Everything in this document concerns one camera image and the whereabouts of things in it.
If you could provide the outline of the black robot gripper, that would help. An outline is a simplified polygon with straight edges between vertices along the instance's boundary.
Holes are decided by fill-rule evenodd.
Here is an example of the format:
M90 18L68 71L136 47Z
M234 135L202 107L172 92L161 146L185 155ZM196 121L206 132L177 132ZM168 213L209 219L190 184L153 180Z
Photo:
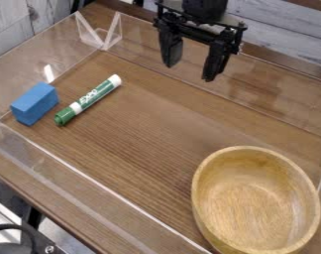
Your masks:
M229 0L156 0L156 5L164 64L173 67L181 60L182 37L210 44L202 79L213 81L225 71L230 54L240 53L248 29L246 23L228 14Z

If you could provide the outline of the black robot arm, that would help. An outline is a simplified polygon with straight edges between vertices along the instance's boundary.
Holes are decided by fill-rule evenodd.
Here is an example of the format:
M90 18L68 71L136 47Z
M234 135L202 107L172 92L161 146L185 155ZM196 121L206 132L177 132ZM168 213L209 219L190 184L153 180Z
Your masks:
M241 51L245 22L228 13L229 0L156 0L157 17L153 26L160 33L165 66L182 59L184 39L210 47L202 80L210 82L225 71L232 55Z

